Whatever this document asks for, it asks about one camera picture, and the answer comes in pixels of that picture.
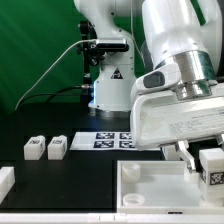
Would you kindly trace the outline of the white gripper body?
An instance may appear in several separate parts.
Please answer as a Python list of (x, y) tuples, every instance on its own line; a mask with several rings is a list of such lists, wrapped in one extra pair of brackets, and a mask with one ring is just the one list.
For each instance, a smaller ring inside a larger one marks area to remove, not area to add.
[(130, 117), (133, 144), (152, 149), (224, 134), (224, 96), (179, 101), (172, 91), (142, 95)]

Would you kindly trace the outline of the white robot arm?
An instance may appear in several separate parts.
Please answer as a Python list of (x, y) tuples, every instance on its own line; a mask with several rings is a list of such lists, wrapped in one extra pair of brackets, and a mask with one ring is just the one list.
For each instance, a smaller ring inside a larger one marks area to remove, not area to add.
[[(138, 149), (172, 145), (196, 169), (190, 143), (224, 135), (224, 83), (216, 79), (221, 58), (222, 15), (217, 0), (199, 0), (201, 24), (190, 0), (74, 0), (96, 32), (90, 48), (100, 64), (90, 110), (130, 117)], [(134, 74), (134, 39), (114, 24), (116, 16), (143, 21), (145, 63)]]

